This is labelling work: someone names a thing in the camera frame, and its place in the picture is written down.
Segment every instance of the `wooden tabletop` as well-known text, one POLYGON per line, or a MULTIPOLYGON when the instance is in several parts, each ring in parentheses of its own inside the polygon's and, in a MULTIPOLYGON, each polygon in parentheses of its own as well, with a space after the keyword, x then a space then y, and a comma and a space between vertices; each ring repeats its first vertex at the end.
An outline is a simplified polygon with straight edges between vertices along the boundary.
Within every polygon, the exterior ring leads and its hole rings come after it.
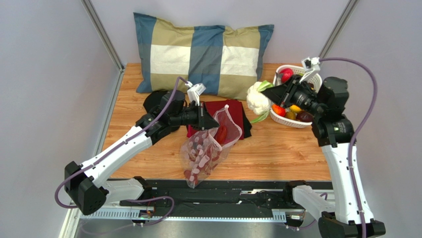
MULTIPOLYGON (((263 80, 272 82, 282 64, 265 64, 263 80)), ((142 81, 141 65, 127 65, 117 102, 107 131, 104 149, 121 138, 146 111, 142 106, 148 94, 136 93, 142 81)), ((202 101, 226 100, 203 95, 202 101)), ((246 116, 257 116, 242 102, 246 116)), ((311 127, 297 129, 274 122, 270 117, 253 124, 252 137, 239 140, 223 163, 208 179, 236 180, 330 180, 327 162, 312 134, 311 127)), ((142 176, 146 179, 183 179, 179 151, 187 139, 186 129, 160 140, 118 169, 113 178, 142 176)))

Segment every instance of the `red cloth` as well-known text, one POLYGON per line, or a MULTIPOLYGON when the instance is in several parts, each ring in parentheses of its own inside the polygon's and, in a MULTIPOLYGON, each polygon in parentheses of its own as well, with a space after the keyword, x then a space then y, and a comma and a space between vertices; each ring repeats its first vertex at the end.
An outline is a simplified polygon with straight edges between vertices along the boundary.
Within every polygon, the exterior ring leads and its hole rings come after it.
MULTIPOLYGON (((228 111, 230 113, 231 118, 233 119, 234 123, 238 125, 242 129, 242 135, 240 136, 239 140, 243 140, 243 113, 242 113, 242 103, 229 99, 226 101, 214 101, 214 102, 205 102, 205 107, 207 108, 209 114, 214 116, 214 113, 218 110, 224 108, 224 106, 229 105, 228 111)), ((188 126, 188 134, 187 137, 191 137, 197 132, 191 126, 188 126)))

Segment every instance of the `plaid pillow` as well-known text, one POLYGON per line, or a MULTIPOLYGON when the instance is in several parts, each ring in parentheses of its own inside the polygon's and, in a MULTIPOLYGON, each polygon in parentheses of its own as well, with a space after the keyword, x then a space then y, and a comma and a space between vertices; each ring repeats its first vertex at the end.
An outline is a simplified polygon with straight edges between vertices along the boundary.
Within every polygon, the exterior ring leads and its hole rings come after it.
MULTIPOLYGON (((233 30, 227 26, 175 27, 134 13, 142 75, 138 93, 173 88, 177 76, 203 83, 204 93, 246 99, 260 79, 274 25, 233 30)), ((180 82, 179 90, 186 92, 180 82)))

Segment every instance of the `plastic basket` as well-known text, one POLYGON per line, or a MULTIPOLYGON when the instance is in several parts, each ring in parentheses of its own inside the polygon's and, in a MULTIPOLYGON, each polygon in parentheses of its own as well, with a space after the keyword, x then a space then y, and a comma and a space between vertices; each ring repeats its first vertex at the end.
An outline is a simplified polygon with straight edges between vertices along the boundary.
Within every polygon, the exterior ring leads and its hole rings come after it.
MULTIPOLYGON (((288 65, 288 64, 278 67, 276 72, 280 72, 281 70, 283 70, 285 68, 291 68, 293 70, 294 74, 304 74, 305 73, 305 70, 302 67, 294 66, 294 65, 288 65)), ((316 74, 308 82, 312 83, 314 85, 315 91, 318 92, 319 88, 321 87, 321 84, 322 84, 322 79, 321 79, 321 76, 319 74, 316 74)), ((273 84, 274 84, 274 86, 281 84, 281 82, 277 81, 277 76, 275 74, 274 74, 273 84)), ((277 123, 280 123, 280 124, 283 124, 283 125, 286 125, 286 126, 296 127, 296 128, 304 128, 304 127, 312 124, 312 122, 301 122, 301 121, 290 120, 290 119, 281 117, 281 116, 277 115, 272 110, 272 108, 271 108, 270 116, 277 123)))

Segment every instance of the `mesh bag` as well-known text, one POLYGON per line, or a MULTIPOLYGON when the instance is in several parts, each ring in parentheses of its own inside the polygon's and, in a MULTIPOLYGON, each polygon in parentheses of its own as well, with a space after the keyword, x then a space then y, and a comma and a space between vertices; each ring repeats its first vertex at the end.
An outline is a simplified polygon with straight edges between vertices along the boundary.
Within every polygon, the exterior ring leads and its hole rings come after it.
POLYGON ((219 128, 196 132, 180 149, 184 176, 191 188, 211 175, 242 135, 242 129, 228 112, 228 105, 215 112, 213 118, 220 124, 219 128))

